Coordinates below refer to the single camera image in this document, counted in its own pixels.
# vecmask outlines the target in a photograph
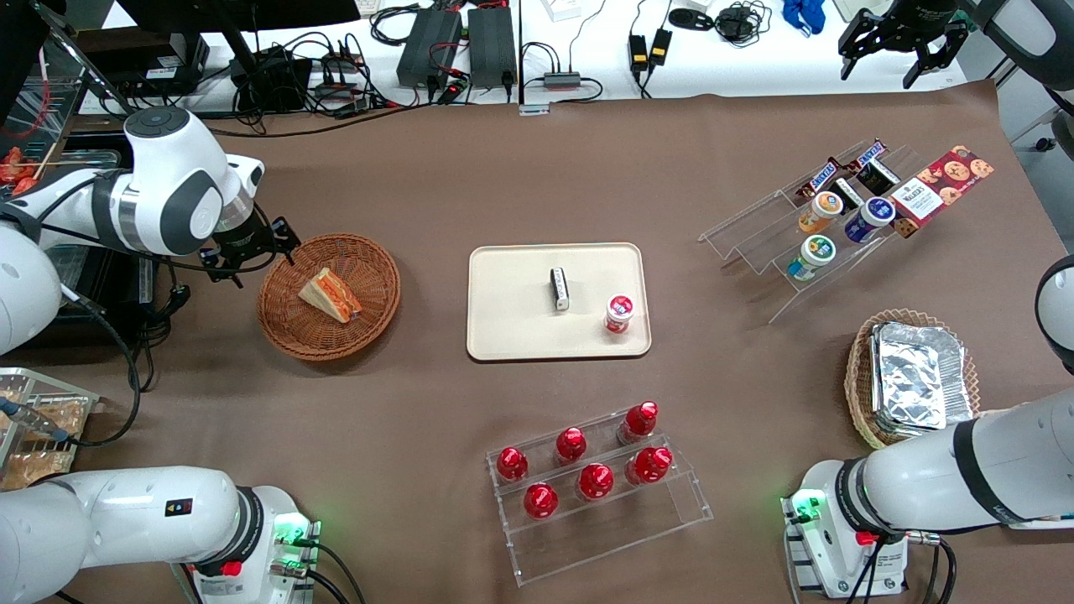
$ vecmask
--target red bottle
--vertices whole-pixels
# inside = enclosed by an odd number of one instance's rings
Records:
[[[522,451],[514,447],[507,447],[499,452],[499,458],[496,459],[496,471],[505,480],[513,483],[526,477],[529,462],[526,461],[526,456],[522,455]]]
[[[645,440],[656,429],[656,414],[659,408],[653,401],[645,401],[640,405],[630,407],[623,418],[623,423],[619,427],[619,442],[624,445],[633,445]]]
[[[570,465],[585,455],[585,434],[578,428],[567,428],[555,440],[555,460]]]
[[[582,501],[593,502],[606,497],[615,486],[615,476],[611,468],[603,463],[591,463],[578,475],[578,497]]]
[[[555,489],[545,483],[531,485],[526,489],[526,494],[522,500],[526,514],[534,520],[543,520],[555,512],[560,506],[560,495],[555,494]]]
[[[668,473],[671,461],[667,447],[645,447],[626,462],[626,480],[634,486],[656,483]]]

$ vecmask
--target clear acrylic stand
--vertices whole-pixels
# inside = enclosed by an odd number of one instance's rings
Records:
[[[500,450],[485,456],[519,587],[712,519],[694,468],[663,432],[627,446],[619,443],[615,433],[625,416],[623,409],[577,425],[585,434],[586,450],[570,465],[555,461],[555,440],[562,430],[513,445],[529,463],[529,474],[517,483],[496,472]],[[667,447],[674,463],[658,483],[635,487],[624,471],[645,447]],[[590,463],[611,468],[615,483],[607,497],[585,503],[575,494],[575,483]],[[543,520],[534,520],[523,508],[526,489],[536,483],[548,484],[560,498],[555,513]]]
[[[872,144],[862,141],[836,156],[836,159],[845,166],[859,157]],[[900,177],[900,183],[926,166],[921,157],[910,147],[886,152],[879,157],[884,166]],[[854,267],[857,267],[859,262],[879,249],[885,241],[895,234],[891,227],[884,227],[873,232],[871,239],[865,244],[855,243],[847,239],[843,230],[848,216],[839,217],[819,231],[819,234],[830,238],[836,244],[836,258],[826,267],[818,269],[810,281],[801,282],[789,276],[787,265],[798,255],[799,246],[808,236],[799,228],[798,219],[809,212],[810,200],[798,195],[798,191],[822,168],[823,166],[817,167],[816,170],[792,181],[787,186],[758,200],[750,207],[701,233],[697,239],[699,242],[708,242],[724,260],[741,257],[758,275],[768,270],[769,267],[774,267],[775,271],[783,275],[794,293],[787,303],[769,319],[769,325],[782,314],[809,300],[851,272]],[[857,178],[847,177],[846,181],[862,199],[874,196]]]

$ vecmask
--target aluminum foil container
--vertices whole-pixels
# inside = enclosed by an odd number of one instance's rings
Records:
[[[966,349],[945,329],[873,327],[873,416],[881,430],[917,436],[973,417],[962,376]]]

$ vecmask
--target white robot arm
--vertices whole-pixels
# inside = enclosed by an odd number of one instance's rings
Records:
[[[1041,331],[1074,373],[1074,256],[1054,264],[1036,292]],[[822,461],[784,500],[799,526],[821,587],[846,598],[884,535],[869,589],[898,593],[903,535],[963,532],[991,524],[1066,528],[1074,513],[1074,389],[986,414],[865,458]]]
[[[288,604],[314,526],[275,487],[173,466],[78,472],[0,493],[0,603],[43,600],[81,569],[191,564],[206,604]]]
[[[224,154],[193,114],[142,110],[124,132],[133,171],[57,172],[0,204],[0,317],[8,319],[0,321],[0,355],[33,337],[59,308],[59,281],[43,251],[53,246],[186,256],[212,238],[219,249],[203,253],[202,263],[219,281],[234,278],[231,269],[245,260],[297,245],[284,219],[268,226],[255,212],[264,164]]]

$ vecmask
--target sandwich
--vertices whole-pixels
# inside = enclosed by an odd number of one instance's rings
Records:
[[[342,323],[358,317],[362,312],[362,304],[354,298],[354,293],[329,269],[321,269],[321,272],[302,286],[299,298]]]

